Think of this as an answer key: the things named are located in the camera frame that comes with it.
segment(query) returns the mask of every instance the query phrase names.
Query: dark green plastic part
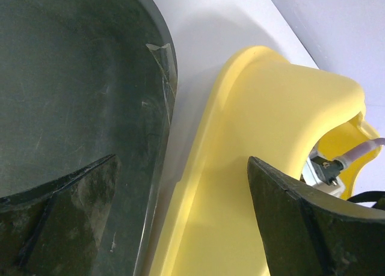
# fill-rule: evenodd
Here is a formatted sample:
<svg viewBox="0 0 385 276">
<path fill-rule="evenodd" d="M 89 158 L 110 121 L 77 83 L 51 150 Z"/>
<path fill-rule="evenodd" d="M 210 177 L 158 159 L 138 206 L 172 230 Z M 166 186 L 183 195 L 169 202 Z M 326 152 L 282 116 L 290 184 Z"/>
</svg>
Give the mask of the dark green plastic part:
<svg viewBox="0 0 385 276">
<path fill-rule="evenodd" d="M 152 0 L 0 0 L 0 14 L 0 201 L 117 155 L 120 177 L 88 274 L 139 275 L 176 90 L 159 10 Z"/>
<path fill-rule="evenodd" d="M 271 276 L 384 275 L 385 211 L 295 180 L 258 158 L 248 181 Z"/>
<path fill-rule="evenodd" d="M 119 170 L 117 157 L 106 156 L 72 174 L 2 198 L 0 271 L 5 275 L 92 271 Z"/>
</svg>

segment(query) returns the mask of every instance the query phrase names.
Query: yellow plastic part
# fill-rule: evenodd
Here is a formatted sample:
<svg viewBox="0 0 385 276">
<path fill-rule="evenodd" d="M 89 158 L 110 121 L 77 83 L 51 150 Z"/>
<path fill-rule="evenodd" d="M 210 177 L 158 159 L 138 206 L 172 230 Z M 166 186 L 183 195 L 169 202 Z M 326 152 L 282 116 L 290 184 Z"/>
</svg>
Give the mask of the yellow plastic part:
<svg viewBox="0 0 385 276">
<path fill-rule="evenodd" d="M 248 187 L 248 157 L 299 179 L 318 141 L 333 157 L 377 136 L 364 113 L 363 90 L 348 78 L 290 64 L 262 46 L 234 55 L 212 90 L 150 276 L 269 275 Z M 344 173 L 346 195 L 378 152 Z"/>
</svg>

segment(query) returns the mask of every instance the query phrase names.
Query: scratch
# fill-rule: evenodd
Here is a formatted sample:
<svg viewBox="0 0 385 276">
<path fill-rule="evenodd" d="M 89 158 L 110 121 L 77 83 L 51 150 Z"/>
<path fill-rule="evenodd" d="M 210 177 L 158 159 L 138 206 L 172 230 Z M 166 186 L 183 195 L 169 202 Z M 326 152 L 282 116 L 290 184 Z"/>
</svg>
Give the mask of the scratch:
<svg viewBox="0 0 385 276">
<path fill-rule="evenodd" d="M 116 247 L 115 236 L 116 236 L 116 232 L 114 233 L 114 238 L 112 239 L 112 245 L 111 245 L 111 249 L 110 249 L 110 252 L 111 252 L 111 253 L 114 252 L 114 249 L 115 249 L 115 247 Z"/>
<path fill-rule="evenodd" d="M 176 92 L 173 90 L 173 87 L 171 86 L 171 82 L 176 81 L 176 71 L 175 71 L 175 66 L 174 66 L 174 60 L 173 60 L 173 55 L 171 51 L 171 46 L 169 43 L 165 44 L 164 46 L 155 46 L 154 44 L 146 44 L 147 48 L 150 50 L 152 56 L 154 57 L 156 63 L 158 64 L 158 67 L 161 70 L 163 78 L 166 79 L 167 84 L 170 87 L 171 93 L 175 99 L 176 97 Z M 165 52 L 165 55 L 168 59 L 168 73 L 166 73 L 164 66 L 161 64 L 159 61 L 158 57 L 155 55 L 155 52 L 158 51 L 159 49 L 162 49 Z"/>
<path fill-rule="evenodd" d="M 37 148 L 39 147 L 40 141 L 42 140 L 42 136 L 43 136 L 43 132 L 40 134 L 40 138 L 38 139 L 38 141 L 36 143 L 35 150 L 37 150 Z"/>
<path fill-rule="evenodd" d="M 109 85 L 106 87 L 106 91 L 99 91 L 100 94 L 108 94 Z"/>
<path fill-rule="evenodd" d="M 72 155 L 72 154 L 75 154 L 77 151 L 79 151 L 80 149 L 83 149 L 84 147 L 84 144 L 82 144 L 80 147 L 78 147 L 76 150 L 72 151 L 72 152 L 69 152 L 68 154 L 66 154 L 65 156 L 69 156 L 69 155 Z"/>
<path fill-rule="evenodd" d="M 79 160 L 79 165 L 78 165 L 78 167 L 80 167 L 80 164 L 81 164 L 81 162 L 82 162 L 82 160 L 83 160 L 83 156 L 84 156 L 84 153 L 82 154 L 82 156 L 80 157 L 80 160 Z"/>
<path fill-rule="evenodd" d="M 171 126 L 170 108 L 168 107 L 168 100 L 167 100 L 167 95 L 166 95 L 166 90 L 165 90 L 164 78 L 162 78 L 162 88 L 163 88 L 164 103 L 165 103 L 166 112 L 167 112 L 168 125 Z"/>
</svg>

